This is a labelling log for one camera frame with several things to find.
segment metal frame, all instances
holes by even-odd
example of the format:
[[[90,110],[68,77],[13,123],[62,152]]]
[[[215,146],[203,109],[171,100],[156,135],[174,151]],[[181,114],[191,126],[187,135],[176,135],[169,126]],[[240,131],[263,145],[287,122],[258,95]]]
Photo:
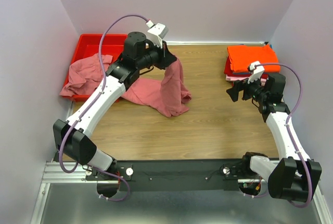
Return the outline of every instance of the metal frame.
[[[64,163],[66,167],[69,169],[73,168],[74,163],[73,162],[66,162]],[[118,183],[117,180],[110,180],[110,181],[87,181],[85,179],[86,174],[85,170],[78,166],[75,172],[73,173],[64,173],[59,163],[51,162],[46,163],[43,177],[42,177],[42,183],[41,187],[37,196],[37,201],[35,205],[35,209],[32,215],[31,224],[40,224],[43,217],[43,212],[48,196],[48,192],[50,189],[51,184],[53,183]],[[238,180],[239,183],[244,182],[251,182],[252,179],[241,179]],[[322,195],[322,192],[319,187],[317,187],[316,192],[313,196],[313,201],[316,206],[319,218],[321,220],[321,223],[323,224],[330,224],[333,223],[332,218],[330,216],[329,210],[327,208],[326,201]]]

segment black cable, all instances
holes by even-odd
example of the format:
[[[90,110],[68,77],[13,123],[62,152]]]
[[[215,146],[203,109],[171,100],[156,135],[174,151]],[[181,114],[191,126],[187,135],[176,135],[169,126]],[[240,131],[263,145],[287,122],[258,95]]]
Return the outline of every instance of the black cable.
[[[151,72],[153,69],[154,69],[154,66],[152,66],[151,69],[148,69],[147,71],[140,73],[140,76],[142,76],[143,74]]]

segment crumpled pink fabric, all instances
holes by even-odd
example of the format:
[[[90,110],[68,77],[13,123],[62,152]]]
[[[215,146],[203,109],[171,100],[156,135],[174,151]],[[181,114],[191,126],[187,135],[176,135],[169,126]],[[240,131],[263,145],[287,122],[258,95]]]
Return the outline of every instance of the crumpled pink fabric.
[[[112,63],[111,55],[102,55],[105,70]],[[69,82],[62,88],[61,96],[91,95],[103,79],[98,54],[77,60],[69,66]]]
[[[184,104],[192,99],[184,86],[183,67],[179,59],[165,69],[162,81],[140,77],[122,97],[132,103],[155,108],[166,117],[187,112],[189,108]]]

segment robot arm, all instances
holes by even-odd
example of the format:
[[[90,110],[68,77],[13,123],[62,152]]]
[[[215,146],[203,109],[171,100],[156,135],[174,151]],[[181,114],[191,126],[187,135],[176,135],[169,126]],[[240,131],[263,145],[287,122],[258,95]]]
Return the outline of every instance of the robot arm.
[[[268,183],[268,191],[273,198],[289,201],[305,202],[308,197],[308,180],[305,169],[300,160],[301,154],[309,169],[312,184],[312,196],[315,192],[322,172],[319,163],[310,160],[299,142],[291,119],[288,121],[289,130],[298,147],[291,140],[286,128],[287,117],[290,114],[288,106],[282,102],[286,78],[282,74],[272,73],[264,87],[261,86],[260,77],[264,72],[263,66],[255,62],[249,66],[251,76],[245,81],[236,81],[231,89],[227,90],[231,99],[238,100],[240,91],[244,91],[243,100],[256,101],[264,122],[271,130],[279,153],[279,164],[275,165],[262,154],[249,153],[243,157],[243,167],[246,174],[260,175]]]
[[[111,64],[106,71],[106,84],[103,82],[96,91],[70,116],[66,122],[58,119],[53,125],[53,132],[57,149],[60,149],[65,134],[70,127],[75,127],[69,134],[64,153],[81,165],[90,165],[103,171],[114,172],[116,160],[99,150],[90,137],[109,107],[139,78],[142,69],[155,66],[165,69],[176,61],[162,38],[167,33],[166,26],[147,22],[152,40],[148,40],[143,33],[131,32],[124,42],[124,50],[118,60]]]

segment stack of folded cloth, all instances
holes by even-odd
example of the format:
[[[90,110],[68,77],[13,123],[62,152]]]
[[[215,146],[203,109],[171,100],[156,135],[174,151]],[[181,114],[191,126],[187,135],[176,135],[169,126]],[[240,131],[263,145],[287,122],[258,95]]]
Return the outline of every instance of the stack of folded cloth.
[[[235,45],[228,47],[228,58],[225,64],[224,73],[227,81],[244,80],[251,74],[248,67],[251,63],[259,61],[264,63],[278,63],[275,52],[269,45],[245,46]],[[267,73],[280,72],[280,66],[265,66],[265,73],[261,76],[262,83],[266,81]]]

